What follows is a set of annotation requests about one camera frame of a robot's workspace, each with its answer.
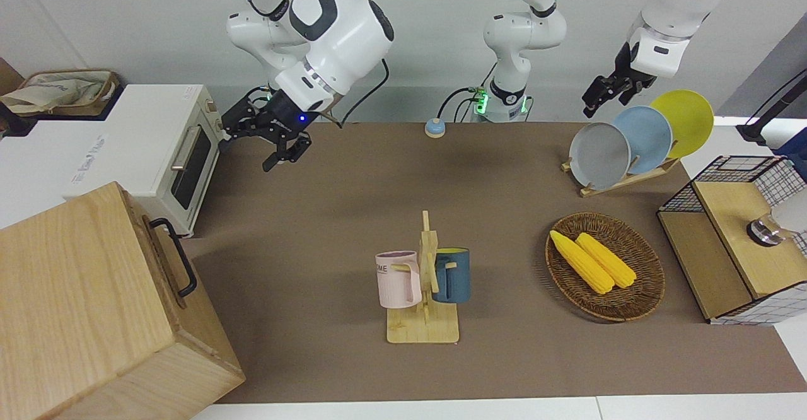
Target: pink mug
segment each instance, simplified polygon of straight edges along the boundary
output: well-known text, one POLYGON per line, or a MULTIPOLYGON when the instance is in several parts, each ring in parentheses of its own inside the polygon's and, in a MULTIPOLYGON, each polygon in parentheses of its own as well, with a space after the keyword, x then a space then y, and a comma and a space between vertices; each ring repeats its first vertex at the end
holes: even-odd
POLYGON ((375 255, 378 300, 384 308, 408 308, 423 300, 417 253, 387 251, 375 255))

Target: corn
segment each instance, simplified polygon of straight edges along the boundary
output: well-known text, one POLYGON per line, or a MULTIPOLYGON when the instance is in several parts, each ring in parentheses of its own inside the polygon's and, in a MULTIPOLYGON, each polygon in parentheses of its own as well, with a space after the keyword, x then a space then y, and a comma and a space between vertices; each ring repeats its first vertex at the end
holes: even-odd
POLYGON ((613 279, 603 270, 602 267, 589 256, 588 253, 578 247, 569 237, 558 231, 550 231, 552 241, 571 268, 579 274, 591 289, 597 294, 609 293, 613 289, 613 279))
POLYGON ((602 265, 602 268, 620 288, 627 288, 636 281, 636 272, 628 267, 622 259, 619 259, 608 247, 597 242, 594 237, 587 233, 580 233, 575 242, 602 265))

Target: oven handle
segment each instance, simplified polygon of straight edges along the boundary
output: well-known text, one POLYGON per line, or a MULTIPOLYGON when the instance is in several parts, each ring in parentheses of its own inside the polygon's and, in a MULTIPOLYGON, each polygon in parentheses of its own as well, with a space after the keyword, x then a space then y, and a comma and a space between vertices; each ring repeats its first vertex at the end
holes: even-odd
POLYGON ((182 259, 182 265, 185 266, 185 272, 188 274, 188 285, 177 292, 179 297, 184 297, 190 293, 193 293, 194 289, 196 289, 196 285, 198 284, 196 281, 196 274, 194 274, 193 267, 190 266, 188 257, 185 256, 185 250, 182 250, 182 243, 179 242, 179 236, 177 235, 176 231, 173 230, 173 225, 171 225, 171 222, 168 221, 167 218, 156 218, 149 222, 149 226, 152 228, 162 225, 168 228, 168 235, 171 237, 174 247, 177 248, 179 259, 182 259))
POLYGON ((188 129, 187 132, 185 132, 185 139, 182 139, 182 146, 179 147, 177 156, 176 158, 173 159, 173 163, 171 163, 172 171, 184 171, 185 168, 188 167, 188 161, 190 161, 190 155, 192 155, 192 153, 194 152, 196 142, 199 140, 199 134, 201 132, 202 132, 201 125, 190 127, 190 129, 188 129))

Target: oven window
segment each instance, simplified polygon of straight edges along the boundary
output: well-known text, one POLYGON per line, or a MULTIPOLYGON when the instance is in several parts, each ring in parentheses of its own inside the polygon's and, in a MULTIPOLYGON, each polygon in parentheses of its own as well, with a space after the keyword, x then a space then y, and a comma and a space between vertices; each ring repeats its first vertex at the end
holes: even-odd
POLYGON ((176 178, 173 179, 171 194, 177 199, 179 205, 181 205, 184 210, 188 210, 188 207, 190 207, 190 200, 194 196, 194 191, 196 191, 199 177, 201 177, 202 171, 204 171, 204 165, 210 153, 210 147, 210 138, 208 138, 207 133, 202 130, 202 132, 199 133, 199 138, 196 140, 196 145, 194 145, 193 152, 190 155, 185 170, 179 171, 176 178))

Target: mug rack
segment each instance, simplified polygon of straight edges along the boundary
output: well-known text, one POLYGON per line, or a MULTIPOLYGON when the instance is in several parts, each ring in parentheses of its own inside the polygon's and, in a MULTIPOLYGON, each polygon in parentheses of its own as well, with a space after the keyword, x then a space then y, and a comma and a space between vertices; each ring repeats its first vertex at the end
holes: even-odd
POLYGON ((438 255, 438 232, 430 228, 429 211, 423 211, 421 246, 418 267, 421 270, 423 300, 409 308, 389 308, 386 311, 386 340, 391 343, 451 343, 459 341, 459 319, 456 304, 437 302, 438 276, 434 261, 438 255))

